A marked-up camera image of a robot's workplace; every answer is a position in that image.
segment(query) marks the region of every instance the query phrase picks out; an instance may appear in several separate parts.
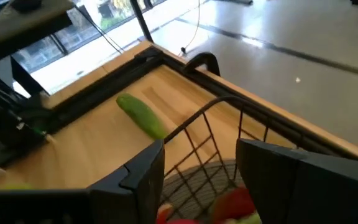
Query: metal pole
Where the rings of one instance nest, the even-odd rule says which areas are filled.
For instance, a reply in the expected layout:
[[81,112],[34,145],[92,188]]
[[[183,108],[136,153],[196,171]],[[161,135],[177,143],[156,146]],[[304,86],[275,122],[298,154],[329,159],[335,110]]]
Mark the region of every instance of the metal pole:
[[132,8],[134,9],[135,16],[139,22],[140,28],[142,28],[143,34],[146,37],[148,41],[151,43],[154,43],[152,34],[149,31],[149,28],[147,27],[146,21],[143,18],[142,10],[140,10],[139,4],[137,3],[137,0],[130,0]]
[[57,38],[56,34],[51,34],[50,38],[52,39],[53,43],[56,45],[56,47],[59,49],[59,51],[64,55],[68,55],[67,48],[63,45],[63,43],[60,41],[59,38]]
[[153,4],[151,0],[144,0],[144,4],[146,6],[146,9],[151,9],[153,8]]

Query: wire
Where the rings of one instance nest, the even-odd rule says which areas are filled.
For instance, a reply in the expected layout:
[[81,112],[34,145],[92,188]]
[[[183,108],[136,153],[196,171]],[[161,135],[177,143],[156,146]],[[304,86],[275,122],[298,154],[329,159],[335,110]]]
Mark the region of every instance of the wire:
[[[107,43],[109,43],[114,49],[116,49],[120,54],[122,54],[122,52],[124,52],[125,50],[118,45],[110,36],[107,35],[107,33],[105,33],[105,31],[102,30],[102,28],[100,28],[98,25],[96,25],[92,18],[88,17],[83,11],[81,11],[81,9],[74,4],[74,7],[77,9],[78,12],[80,12],[82,14],[82,16],[100,33],[100,35],[107,41]],[[115,45],[117,45],[121,50],[118,50],[110,41],[108,41],[108,39],[113,42]]]
[[190,42],[186,45],[186,47],[182,47],[180,49],[180,53],[178,54],[178,56],[180,56],[180,54],[186,54],[186,49],[190,46],[190,44],[194,41],[194,39],[196,38],[197,35],[197,31],[198,31],[198,27],[200,26],[200,6],[201,6],[201,0],[198,0],[198,20],[197,20],[197,27],[196,30],[194,32],[193,38],[191,38]]

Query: floor tile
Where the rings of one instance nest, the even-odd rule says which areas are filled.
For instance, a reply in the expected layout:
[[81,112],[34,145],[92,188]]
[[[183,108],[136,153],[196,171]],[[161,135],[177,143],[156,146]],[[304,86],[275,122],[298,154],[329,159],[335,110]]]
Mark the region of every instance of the floor tile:
[[[182,18],[196,22],[197,11]],[[201,18],[202,24],[358,67],[358,6],[350,1],[255,0],[252,6],[209,1]]]
[[[157,31],[161,45],[175,52],[184,41],[167,39],[177,27],[181,33],[191,25],[173,22]],[[203,42],[188,58],[212,52],[222,77],[300,116],[341,138],[358,145],[358,76],[243,41],[199,29]]]

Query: shopping cart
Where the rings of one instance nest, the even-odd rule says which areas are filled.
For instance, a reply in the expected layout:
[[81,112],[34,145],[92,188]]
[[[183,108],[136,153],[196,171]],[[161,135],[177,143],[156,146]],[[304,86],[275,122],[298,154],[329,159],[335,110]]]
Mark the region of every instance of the shopping cart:
[[[179,218],[187,218],[205,220],[208,217],[210,207],[218,195],[227,192],[230,189],[234,189],[238,185],[244,184],[241,176],[237,174],[238,169],[235,158],[222,158],[218,144],[216,143],[216,138],[214,137],[213,130],[206,115],[206,112],[212,106],[227,100],[240,102],[244,106],[248,105],[248,102],[235,96],[216,98],[202,107],[165,138],[165,144],[167,144],[178,136],[179,133],[184,132],[191,145],[190,153],[165,173],[166,179],[164,180],[160,204],[169,203],[173,205],[173,212],[168,219],[175,220]],[[241,128],[242,115],[243,111],[241,111],[239,118],[238,138],[241,137],[242,132],[247,133],[246,130]],[[196,146],[187,127],[199,117],[203,117],[206,126],[208,127],[209,135]],[[265,135],[267,135],[268,130],[269,128],[266,127]],[[214,152],[210,158],[203,162],[198,150],[208,141],[213,142]],[[198,166],[187,170],[180,170],[180,165],[193,155],[197,157],[199,162]]]

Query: black device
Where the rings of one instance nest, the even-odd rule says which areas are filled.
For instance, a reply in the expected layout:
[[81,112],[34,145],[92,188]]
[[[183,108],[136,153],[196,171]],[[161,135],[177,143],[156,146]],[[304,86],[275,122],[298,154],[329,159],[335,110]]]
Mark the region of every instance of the black device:
[[42,0],[13,0],[12,8],[20,13],[28,13],[38,9],[42,5]]
[[0,223],[155,223],[163,141],[87,189],[0,191]]
[[236,162],[264,224],[358,224],[358,161],[239,139]]
[[227,2],[234,2],[238,4],[245,4],[246,6],[250,6],[254,3],[253,0],[220,0],[220,1],[227,1]]
[[5,146],[24,150],[43,141],[44,137],[28,126],[33,115],[26,106],[28,103],[26,98],[0,81],[0,142]]

